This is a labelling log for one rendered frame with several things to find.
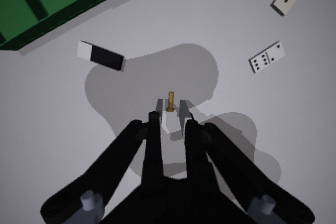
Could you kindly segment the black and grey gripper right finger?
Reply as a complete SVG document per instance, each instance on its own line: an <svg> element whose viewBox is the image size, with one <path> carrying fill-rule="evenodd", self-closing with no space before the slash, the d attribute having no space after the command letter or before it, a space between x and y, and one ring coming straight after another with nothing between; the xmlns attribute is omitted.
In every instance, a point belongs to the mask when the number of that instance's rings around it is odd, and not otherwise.
<svg viewBox="0 0 336 224"><path fill-rule="evenodd" d="M308 206L271 181L215 124L198 124L185 100L180 100L179 120L187 177L194 182L198 224L232 224L207 154L256 223L313 224L315 216Z"/></svg>

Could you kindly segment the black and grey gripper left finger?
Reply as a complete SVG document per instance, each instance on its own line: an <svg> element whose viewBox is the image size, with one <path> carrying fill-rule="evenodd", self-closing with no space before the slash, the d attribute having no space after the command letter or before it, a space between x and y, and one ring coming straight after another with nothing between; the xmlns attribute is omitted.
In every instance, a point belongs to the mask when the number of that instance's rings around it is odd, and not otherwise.
<svg viewBox="0 0 336 224"><path fill-rule="evenodd" d="M136 224L167 224L161 124L163 99L148 122L131 121L87 171L44 202L46 224L98 224L143 140L146 138Z"/></svg>

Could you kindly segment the green three-compartment bin rack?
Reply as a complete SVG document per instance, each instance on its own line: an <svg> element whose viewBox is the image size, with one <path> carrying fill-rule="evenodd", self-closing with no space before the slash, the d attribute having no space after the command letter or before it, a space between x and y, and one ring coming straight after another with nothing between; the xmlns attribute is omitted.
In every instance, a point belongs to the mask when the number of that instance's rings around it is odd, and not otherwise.
<svg viewBox="0 0 336 224"><path fill-rule="evenodd" d="M0 0L0 50L17 51L104 1Z"/></svg>

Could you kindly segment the white domino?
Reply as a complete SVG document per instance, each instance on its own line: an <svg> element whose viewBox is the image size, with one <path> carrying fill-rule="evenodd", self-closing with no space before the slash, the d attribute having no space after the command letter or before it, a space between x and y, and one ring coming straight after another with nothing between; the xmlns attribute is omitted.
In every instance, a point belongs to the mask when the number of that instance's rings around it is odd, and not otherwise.
<svg viewBox="0 0 336 224"><path fill-rule="evenodd" d="M271 7L281 16L286 15L296 0L274 0Z"/></svg>
<svg viewBox="0 0 336 224"><path fill-rule="evenodd" d="M253 73L257 73L284 56L285 53L282 43L281 41L277 41L248 61L253 70Z"/></svg>

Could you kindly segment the brass bolt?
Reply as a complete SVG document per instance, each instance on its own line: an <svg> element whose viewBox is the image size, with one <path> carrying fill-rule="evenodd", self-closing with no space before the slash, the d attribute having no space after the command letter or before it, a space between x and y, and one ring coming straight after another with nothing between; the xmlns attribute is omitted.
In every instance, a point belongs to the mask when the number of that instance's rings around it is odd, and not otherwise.
<svg viewBox="0 0 336 224"><path fill-rule="evenodd" d="M173 93L169 93L168 107L166 108L167 112L174 112L173 107Z"/></svg>

